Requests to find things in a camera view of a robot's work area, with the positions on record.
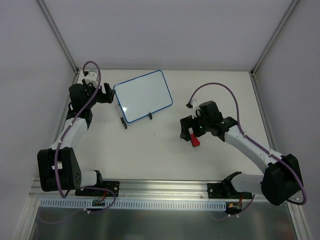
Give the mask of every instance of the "white tabletop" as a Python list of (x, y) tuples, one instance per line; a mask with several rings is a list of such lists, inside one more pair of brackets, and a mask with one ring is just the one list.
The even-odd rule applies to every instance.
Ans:
[[(151, 70), (102, 70), (102, 82), (115, 84), (147, 74)], [(92, 123), (75, 154), (81, 168), (99, 170), (108, 179), (222, 180), (236, 171), (261, 174), (233, 146), (207, 133), (200, 146), (180, 138), (180, 119), (191, 114), (186, 107), (193, 91), (208, 82), (227, 85), (234, 92), (242, 127), (268, 145), (262, 118), (248, 72), (163, 71), (173, 105), (140, 119), (125, 129), (115, 103), (97, 103)], [(213, 100), (223, 117), (236, 118), (235, 103), (221, 86), (206, 86), (195, 98)]]

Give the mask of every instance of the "black mounting bracket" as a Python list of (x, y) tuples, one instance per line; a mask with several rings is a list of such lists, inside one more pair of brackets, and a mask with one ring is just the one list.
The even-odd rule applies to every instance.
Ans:
[[(114, 192), (115, 196), (119, 195), (120, 182), (119, 181), (103, 181), (99, 188), (109, 189)], [(83, 190), (76, 190), (75, 195), (79, 197), (101, 197), (102, 190), (91, 190), (84, 188)], [(110, 192), (106, 192), (106, 197), (113, 197)]]
[(241, 195), (243, 199), (252, 199), (252, 193), (238, 192), (234, 189), (226, 191), (222, 189), (221, 183), (208, 183), (206, 187), (209, 199), (240, 199)]

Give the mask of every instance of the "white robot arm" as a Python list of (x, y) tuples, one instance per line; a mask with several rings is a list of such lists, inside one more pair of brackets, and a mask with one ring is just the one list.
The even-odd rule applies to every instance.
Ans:
[(97, 79), (97, 74), (86, 72), (82, 84), (76, 83), (69, 88), (71, 102), (68, 105), (64, 129), (50, 148), (40, 150), (37, 154), (40, 184), (45, 192), (59, 190), (61, 196), (66, 197), (61, 190), (80, 190), (86, 186), (101, 187), (103, 179), (100, 172), (80, 169), (74, 152), (92, 122), (91, 108), (96, 103), (112, 103), (115, 95), (108, 83), (103, 84), (103, 93), (102, 87), (97, 86), (97, 81), (92, 78)]
[(266, 199), (278, 206), (297, 193), (302, 184), (298, 160), (291, 154), (283, 154), (264, 147), (244, 132), (232, 117), (223, 118), (217, 104), (208, 101), (195, 108), (192, 115), (182, 118), (180, 138), (191, 141), (193, 147), (200, 145), (198, 137), (211, 133), (246, 155), (261, 170), (262, 175), (249, 175), (235, 172), (223, 180), (217, 189), (228, 198), (226, 191), (263, 194)]

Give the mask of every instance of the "blue whiteboard frame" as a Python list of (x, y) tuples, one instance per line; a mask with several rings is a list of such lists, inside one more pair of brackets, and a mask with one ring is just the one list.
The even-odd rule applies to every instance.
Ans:
[(142, 116), (142, 117), (139, 117), (139, 118), (137, 118), (136, 120), (128, 121), (127, 118), (126, 118), (126, 115), (125, 115), (125, 113), (124, 113), (124, 110), (123, 110), (123, 108), (122, 108), (121, 102), (119, 101), (119, 98), (118, 98), (118, 96), (117, 96), (116, 86), (121, 85), (121, 84), (124, 84), (124, 83), (127, 83), (127, 82), (129, 82), (129, 81), (132, 81), (132, 80), (135, 80), (135, 79), (138, 79), (138, 78), (141, 78), (141, 77), (144, 77), (144, 76), (147, 76), (147, 75), (150, 75), (150, 74), (154, 74), (154, 73), (156, 73), (156, 72), (161, 72), (161, 74), (162, 74), (162, 76), (163, 76), (164, 83), (165, 83), (165, 85), (166, 85), (166, 88), (168, 89), (168, 93), (169, 93), (169, 96), (170, 96), (170, 98), (171, 98), (171, 104), (169, 104), (169, 105), (167, 105), (167, 106), (165, 106), (165, 107), (163, 107), (163, 108), (160, 108), (160, 109), (158, 109), (158, 110), (156, 110), (156, 111), (151, 112), (152, 114), (154, 114), (154, 113), (156, 113), (156, 112), (158, 112), (158, 111), (160, 111), (160, 110), (162, 110), (162, 109), (165, 109), (165, 108), (167, 108), (167, 107), (170, 107), (170, 106), (174, 103), (174, 100), (172, 99), (172, 96), (171, 96), (171, 93), (170, 93), (170, 90), (169, 90), (169, 87), (168, 87), (168, 84), (167, 84), (167, 80), (166, 80), (166, 78), (165, 78), (164, 73), (163, 73), (161, 70), (156, 70), (156, 71), (147, 73), (147, 74), (142, 75), (142, 76), (137, 76), (137, 77), (135, 77), (135, 78), (132, 78), (132, 79), (127, 80), (127, 81), (120, 82), (120, 83), (118, 83), (118, 84), (116, 84), (116, 85), (113, 86), (113, 90), (115, 90), (115, 97), (116, 97), (116, 99), (117, 99), (117, 101), (118, 101), (118, 103), (119, 103), (119, 105), (120, 105), (121, 112), (122, 112), (122, 114), (123, 114), (123, 116), (124, 116), (124, 119), (125, 119), (125, 121), (126, 121), (128, 124), (131, 124), (131, 123), (133, 123), (133, 122), (135, 122), (135, 121), (138, 121), (138, 120), (140, 120), (140, 119), (142, 119), (142, 118), (145, 118), (145, 117), (148, 116), (148, 114), (146, 114), (146, 115), (144, 115), (144, 116)]

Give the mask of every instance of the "white wall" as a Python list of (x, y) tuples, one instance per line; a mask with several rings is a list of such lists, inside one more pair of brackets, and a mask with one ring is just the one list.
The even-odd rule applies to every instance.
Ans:
[(257, 73), (258, 88), (280, 151), (292, 153), (302, 171), (303, 207), (319, 238), (320, 1), (303, 0)]
[(2, 0), (0, 33), (0, 238), (9, 240), (74, 74), (35, 0)]
[(78, 66), (251, 70), (291, 0), (46, 0)]

